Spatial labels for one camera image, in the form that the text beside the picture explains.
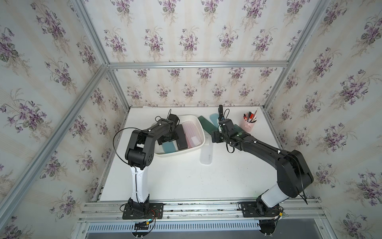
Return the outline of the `white plastic storage box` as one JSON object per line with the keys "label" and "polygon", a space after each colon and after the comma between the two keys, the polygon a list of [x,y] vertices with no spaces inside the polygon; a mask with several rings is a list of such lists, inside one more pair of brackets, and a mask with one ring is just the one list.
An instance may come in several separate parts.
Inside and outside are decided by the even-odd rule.
{"label": "white plastic storage box", "polygon": [[179,149],[176,140],[164,142],[161,145],[159,145],[158,142],[155,142],[155,156],[178,156],[180,154],[185,154],[200,149],[205,144],[206,136],[203,127],[196,116],[181,115],[179,116],[179,119],[180,125],[183,126],[186,136],[187,148]]}

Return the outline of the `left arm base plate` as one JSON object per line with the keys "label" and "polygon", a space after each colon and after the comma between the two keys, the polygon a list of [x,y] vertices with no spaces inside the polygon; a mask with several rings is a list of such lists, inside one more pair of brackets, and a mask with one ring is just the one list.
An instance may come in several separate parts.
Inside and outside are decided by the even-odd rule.
{"label": "left arm base plate", "polygon": [[133,219],[162,219],[164,212],[163,203],[149,203],[146,207],[135,209],[132,206],[123,204],[120,208],[122,211],[123,220]]}

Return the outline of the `pink pencil case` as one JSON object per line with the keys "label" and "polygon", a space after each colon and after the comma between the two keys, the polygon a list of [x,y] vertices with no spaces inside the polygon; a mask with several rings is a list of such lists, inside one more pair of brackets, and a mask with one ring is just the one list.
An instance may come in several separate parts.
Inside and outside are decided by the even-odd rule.
{"label": "pink pencil case", "polygon": [[193,133],[185,132],[185,136],[186,136],[186,141],[187,141],[187,144],[188,144],[188,148],[194,148],[194,147],[197,146],[194,143],[194,140],[193,140],[193,138],[195,137]]}

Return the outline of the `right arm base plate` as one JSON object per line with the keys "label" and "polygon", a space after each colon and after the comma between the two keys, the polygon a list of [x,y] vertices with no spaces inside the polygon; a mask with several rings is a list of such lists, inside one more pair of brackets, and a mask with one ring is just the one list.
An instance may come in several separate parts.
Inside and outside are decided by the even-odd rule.
{"label": "right arm base plate", "polygon": [[284,212],[284,209],[279,204],[268,208],[264,203],[257,201],[240,202],[238,208],[245,218],[275,218],[281,216]]}

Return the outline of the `black pencil case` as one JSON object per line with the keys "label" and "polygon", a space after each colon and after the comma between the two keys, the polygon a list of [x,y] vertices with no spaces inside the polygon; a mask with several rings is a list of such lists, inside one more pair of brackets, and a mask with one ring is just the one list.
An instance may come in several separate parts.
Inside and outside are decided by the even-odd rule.
{"label": "black pencil case", "polygon": [[176,143],[177,143],[178,150],[181,151],[181,150],[188,149],[186,134],[185,134],[184,128],[181,124],[179,124],[175,128],[175,133],[177,135]]}

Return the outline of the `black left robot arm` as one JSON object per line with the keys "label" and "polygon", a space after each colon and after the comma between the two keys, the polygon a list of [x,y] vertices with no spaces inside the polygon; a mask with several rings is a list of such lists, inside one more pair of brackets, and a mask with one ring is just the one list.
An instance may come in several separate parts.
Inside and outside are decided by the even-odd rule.
{"label": "black left robot arm", "polygon": [[132,132],[125,159],[131,167],[133,174],[133,193],[131,200],[133,204],[145,204],[148,202],[149,193],[147,186],[146,168],[154,159],[156,143],[172,142],[178,139],[176,128],[179,118],[159,119],[154,125],[147,129],[136,129]]}

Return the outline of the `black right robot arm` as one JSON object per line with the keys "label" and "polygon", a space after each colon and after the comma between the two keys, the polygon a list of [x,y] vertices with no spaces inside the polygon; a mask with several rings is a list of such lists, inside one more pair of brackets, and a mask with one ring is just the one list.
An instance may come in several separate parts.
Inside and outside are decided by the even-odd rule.
{"label": "black right robot arm", "polygon": [[245,131],[228,130],[226,125],[214,131],[211,137],[213,143],[225,143],[234,150],[254,155],[276,170],[275,185],[256,199],[258,210],[272,209],[284,200],[298,196],[306,200],[305,189],[314,179],[301,152],[273,147]]}

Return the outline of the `teal pencil case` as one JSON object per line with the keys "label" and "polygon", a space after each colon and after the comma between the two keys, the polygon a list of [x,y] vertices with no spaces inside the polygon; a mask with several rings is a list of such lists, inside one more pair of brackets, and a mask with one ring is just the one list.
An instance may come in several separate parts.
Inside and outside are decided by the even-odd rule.
{"label": "teal pencil case", "polygon": [[165,154],[176,152],[176,147],[172,141],[170,142],[164,142],[162,144],[163,151]]}

